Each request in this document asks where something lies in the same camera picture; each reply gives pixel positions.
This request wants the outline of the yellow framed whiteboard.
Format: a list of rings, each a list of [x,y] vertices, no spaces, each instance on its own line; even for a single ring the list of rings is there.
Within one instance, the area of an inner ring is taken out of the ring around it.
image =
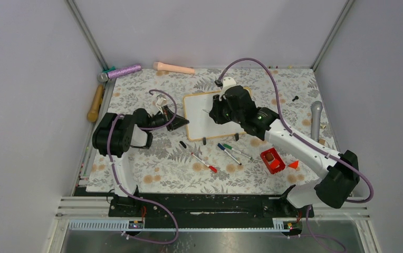
[[[189,120],[186,125],[187,138],[190,141],[223,138],[233,136],[235,133],[244,134],[245,131],[236,123],[216,124],[214,120],[202,109],[208,111],[212,108],[213,96],[219,91],[188,94],[183,97],[184,117]]]

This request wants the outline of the black marker cap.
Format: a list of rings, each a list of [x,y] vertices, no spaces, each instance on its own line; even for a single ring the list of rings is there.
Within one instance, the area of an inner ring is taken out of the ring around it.
[[[179,143],[180,143],[180,145],[181,145],[184,149],[187,148],[186,144],[185,144],[183,141],[180,141]]]

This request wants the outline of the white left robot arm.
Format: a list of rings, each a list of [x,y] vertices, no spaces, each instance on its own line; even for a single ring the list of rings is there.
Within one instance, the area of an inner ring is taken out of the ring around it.
[[[129,154],[137,149],[149,149],[152,145],[152,130],[165,128],[177,130],[189,124],[189,120],[168,106],[163,106],[155,114],[149,114],[139,108],[133,114],[106,113],[99,122],[92,136],[93,148],[109,159],[109,169],[114,182],[114,194],[127,197],[121,204],[121,210],[130,217],[141,211],[140,200],[130,197],[137,192],[138,183],[133,178]]]

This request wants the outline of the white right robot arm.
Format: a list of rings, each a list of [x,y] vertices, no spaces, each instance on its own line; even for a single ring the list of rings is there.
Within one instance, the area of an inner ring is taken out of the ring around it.
[[[280,209],[287,217],[294,217],[301,208],[316,203],[341,208],[360,180],[355,168],[358,159],[353,152],[329,149],[284,125],[275,111],[257,107],[248,90],[240,85],[214,95],[209,116],[217,124],[237,123],[247,134],[290,153],[318,176],[315,181],[292,186],[284,192]]]

